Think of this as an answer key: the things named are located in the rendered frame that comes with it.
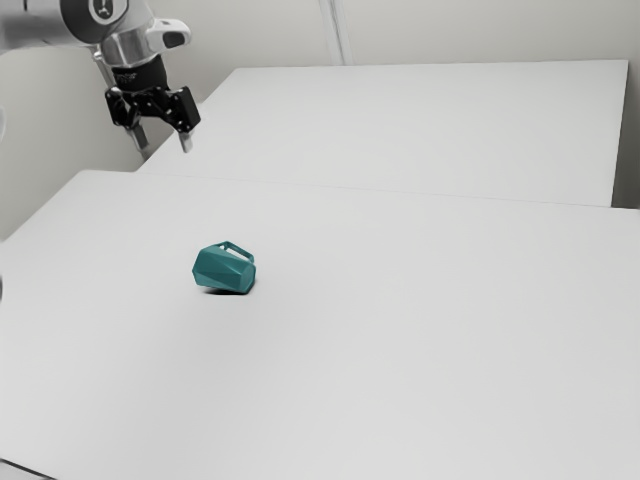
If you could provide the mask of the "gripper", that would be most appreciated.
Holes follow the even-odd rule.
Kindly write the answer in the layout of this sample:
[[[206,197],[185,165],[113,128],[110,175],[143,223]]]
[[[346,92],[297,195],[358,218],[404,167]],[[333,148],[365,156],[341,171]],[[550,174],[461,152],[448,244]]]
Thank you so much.
[[[178,134],[182,151],[193,149],[193,131],[201,122],[201,116],[189,87],[170,90],[167,72],[162,58],[132,68],[111,69],[115,86],[105,91],[105,100],[115,126],[123,128],[132,139],[137,151],[146,155],[149,147],[141,115],[136,107],[130,107],[122,92],[138,93],[151,90],[151,108],[155,117],[171,126]]]

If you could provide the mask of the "teal faceted mug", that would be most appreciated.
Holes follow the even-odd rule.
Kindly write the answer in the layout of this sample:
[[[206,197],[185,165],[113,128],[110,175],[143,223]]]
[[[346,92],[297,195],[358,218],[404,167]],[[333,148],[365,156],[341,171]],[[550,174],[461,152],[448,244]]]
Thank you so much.
[[[192,267],[197,285],[237,294],[252,289],[256,272],[254,256],[230,241],[201,249]]]

